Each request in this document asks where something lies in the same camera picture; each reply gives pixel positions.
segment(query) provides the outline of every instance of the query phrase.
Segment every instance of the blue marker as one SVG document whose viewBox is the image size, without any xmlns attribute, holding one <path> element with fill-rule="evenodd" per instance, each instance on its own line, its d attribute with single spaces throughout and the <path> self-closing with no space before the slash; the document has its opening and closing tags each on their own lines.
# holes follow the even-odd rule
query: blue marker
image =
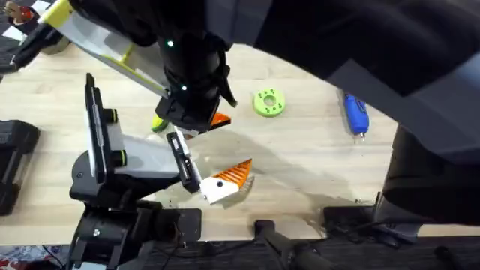
<svg viewBox="0 0 480 270">
<path fill-rule="evenodd" d="M 368 114 L 365 102 L 345 93 L 345 110 L 352 133 L 365 138 L 368 131 Z"/>
</svg>

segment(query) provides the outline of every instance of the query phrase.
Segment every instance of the black knob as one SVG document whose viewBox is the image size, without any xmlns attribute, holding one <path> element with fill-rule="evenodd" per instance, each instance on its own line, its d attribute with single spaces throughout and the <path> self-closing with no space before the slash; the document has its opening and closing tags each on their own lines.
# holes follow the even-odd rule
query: black knob
<svg viewBox="0 0 480 270">
<path fill-rule="evenodd" d="M 103 119 L 107 124 L 115 124 L 119 121 L 117 109 L 103 109 Z"/>
<path fill-rule="evenodd" d="M 114 167 L 127 166 L 127 152 L 125 150 L 112 151 L 110 157 Z"/>
</svg>

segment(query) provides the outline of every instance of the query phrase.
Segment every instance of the wooden table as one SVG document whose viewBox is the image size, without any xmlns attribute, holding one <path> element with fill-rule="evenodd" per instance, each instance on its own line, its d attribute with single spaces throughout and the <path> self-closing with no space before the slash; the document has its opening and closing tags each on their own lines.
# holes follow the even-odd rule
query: wooden table
<svg viewBox="0 0 480 270">
<path fill-rule="evenodd" d="M 318 238 L 325 206 L 372 204 L 389 165 L 396 123 L 369 107 L 370 132 L 356 142 L 345 122 L 341 93 L 303 70 L 246 46 L 228 53 L 230 85 L 239 102 L 220 111 L 232 124 L 188 144 L 207 176 L 253 158 L 251 189 L 210 206 L 180 185 L 155 194 L 166 207 L 203 210 L 202 240 L 251 239 L 257 219 L 276 221 L 291 238 Z M 75 46 L 39 55 L 0 84 L 0 118 L 20 119 L 41 129 L 12 215 L 0 218 L 0 244 L 69 243 L 83 211 L 70 199 L 71 167 L 86 150 L 83 123 L 86 72 L 100 87 L 104 105 L 115 107 L 125 134 L 156 137 L 149 130 L 159 98 Z M 286 109 L 263 118 L 253 94 L 274 87 Z M 424 226 L 422 235 L 477 234 L 463 226 Z"/>
</svg>

